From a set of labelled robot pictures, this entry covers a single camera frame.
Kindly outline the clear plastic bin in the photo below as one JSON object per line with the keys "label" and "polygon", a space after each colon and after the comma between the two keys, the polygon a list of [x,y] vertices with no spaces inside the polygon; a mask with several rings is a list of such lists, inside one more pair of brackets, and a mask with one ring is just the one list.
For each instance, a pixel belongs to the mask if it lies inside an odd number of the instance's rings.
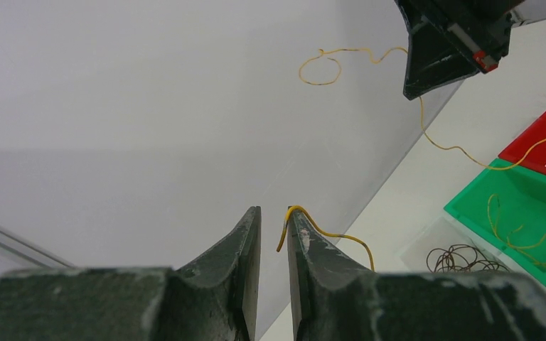
{"label": "clear plastic bin", "polygon": [[446,214],[423,227],[397,253],[410,271],[473,273],[520,271],[499,248]]}

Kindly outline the green plastic bin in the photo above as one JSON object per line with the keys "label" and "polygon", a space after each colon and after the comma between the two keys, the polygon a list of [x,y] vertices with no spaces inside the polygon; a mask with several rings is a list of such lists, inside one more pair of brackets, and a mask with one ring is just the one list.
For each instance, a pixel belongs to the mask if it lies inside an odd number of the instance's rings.
{"label": "green plastic bin", "polygon": [[546,175],[497,158],[444,209],[546,287]]}

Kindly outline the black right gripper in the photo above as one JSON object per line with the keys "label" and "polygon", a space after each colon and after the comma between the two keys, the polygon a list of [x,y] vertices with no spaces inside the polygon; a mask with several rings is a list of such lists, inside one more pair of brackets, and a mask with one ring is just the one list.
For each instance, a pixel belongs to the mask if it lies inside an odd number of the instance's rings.
{"label": "black right gripper", "polygon": [[416,99],[439,87],[495,70],[508,54],[510,11],[522,1],[403,1],[408,33],[403,95]]}

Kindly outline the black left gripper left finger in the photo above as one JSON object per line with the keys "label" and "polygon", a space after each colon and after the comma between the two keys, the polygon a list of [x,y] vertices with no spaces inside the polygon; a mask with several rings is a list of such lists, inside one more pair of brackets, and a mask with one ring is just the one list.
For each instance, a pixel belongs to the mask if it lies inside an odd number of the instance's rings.
{"label": "black left gripper left finger", "polygon": [[253,340],[261,209],[179,269],[23,269],[0,275],[0,340]]}

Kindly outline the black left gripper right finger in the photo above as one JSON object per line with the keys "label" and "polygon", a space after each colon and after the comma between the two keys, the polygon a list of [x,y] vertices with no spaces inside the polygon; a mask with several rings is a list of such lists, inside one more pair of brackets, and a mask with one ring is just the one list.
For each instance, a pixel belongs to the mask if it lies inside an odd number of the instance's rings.
{"label": "black left gripper right finger", "polygon": [[546,340],[546,292],[517,273],[380,274],[287,212],[295,340]]}

